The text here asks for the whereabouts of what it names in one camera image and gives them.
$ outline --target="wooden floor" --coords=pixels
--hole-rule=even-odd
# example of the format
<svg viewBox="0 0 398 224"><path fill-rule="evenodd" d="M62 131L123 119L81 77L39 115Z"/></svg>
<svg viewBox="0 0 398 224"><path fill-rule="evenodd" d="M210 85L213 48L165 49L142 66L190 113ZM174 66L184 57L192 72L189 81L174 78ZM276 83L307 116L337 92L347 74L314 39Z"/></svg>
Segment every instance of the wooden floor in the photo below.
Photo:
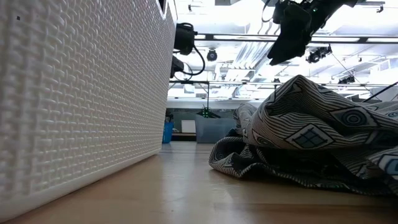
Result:
<svg viewBox="0 0 398 224"><path fill-rule="evenodd" d="M8 223L398 223L394 200L234 179L211 169L210 149L164 145L159 155Z"/></svg>

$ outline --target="gray bin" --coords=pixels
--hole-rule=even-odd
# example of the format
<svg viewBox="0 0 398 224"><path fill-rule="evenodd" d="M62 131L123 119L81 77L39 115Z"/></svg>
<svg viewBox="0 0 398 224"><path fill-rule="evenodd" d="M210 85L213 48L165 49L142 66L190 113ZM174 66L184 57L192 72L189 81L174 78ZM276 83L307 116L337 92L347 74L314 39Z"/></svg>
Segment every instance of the gray bin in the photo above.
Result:
<svg viewBox="0 0 398 224"><path fill-rule="evenodd" d="M197 143L216 143L236 127L232 118L204 118L196 116Z"/></svg>

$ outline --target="blue trash bin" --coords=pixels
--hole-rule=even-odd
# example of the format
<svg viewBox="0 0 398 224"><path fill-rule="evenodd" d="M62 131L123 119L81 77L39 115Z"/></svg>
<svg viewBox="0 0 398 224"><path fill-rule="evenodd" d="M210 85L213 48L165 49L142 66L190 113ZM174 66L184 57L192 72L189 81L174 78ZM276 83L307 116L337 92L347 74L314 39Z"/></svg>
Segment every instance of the blue trash bin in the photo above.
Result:
<svg viewBox="0 0 398 224"><path fill-rule="evenodd" d="M162 143L170 143L172 140L173 128L174 122L164 123Z"/></svg>

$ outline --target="white textured bin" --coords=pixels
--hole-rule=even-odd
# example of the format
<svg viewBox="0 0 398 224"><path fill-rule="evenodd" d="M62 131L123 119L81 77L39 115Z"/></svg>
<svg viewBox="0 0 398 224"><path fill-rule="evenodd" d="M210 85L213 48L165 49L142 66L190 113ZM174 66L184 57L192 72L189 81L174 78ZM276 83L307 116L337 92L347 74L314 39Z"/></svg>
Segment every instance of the white textured bin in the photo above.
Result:
<svg viewBox="0 0 398 224"><path fill-rule="evenodd" d="M159 151L174 44L157 0L0 0L0 222Z"/></svg>

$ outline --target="black and white fabric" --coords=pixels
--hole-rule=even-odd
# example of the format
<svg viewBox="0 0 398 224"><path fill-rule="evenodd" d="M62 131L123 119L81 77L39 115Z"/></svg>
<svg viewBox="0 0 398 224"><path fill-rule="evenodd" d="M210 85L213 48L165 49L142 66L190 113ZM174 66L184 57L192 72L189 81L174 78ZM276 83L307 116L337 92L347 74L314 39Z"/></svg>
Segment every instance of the black and white fabric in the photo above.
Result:
<svg viewBox="0 0 398 224"><path fill-rule="evenodd" d="M299 75L260 107L241 104L234 119L210 154L220 172L398 195L398 102L353 103Z"/></svg>

